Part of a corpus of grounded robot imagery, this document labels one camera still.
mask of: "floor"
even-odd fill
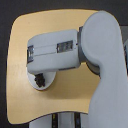
[[[27,124],[11,125],[6,108],[6,65],[11,27],[14,20],[32,12],[52,9],[94,9],[112,13],[122,25],[123,40],[128,38],[127,0],[0,0],[0,128],[28,128]]]

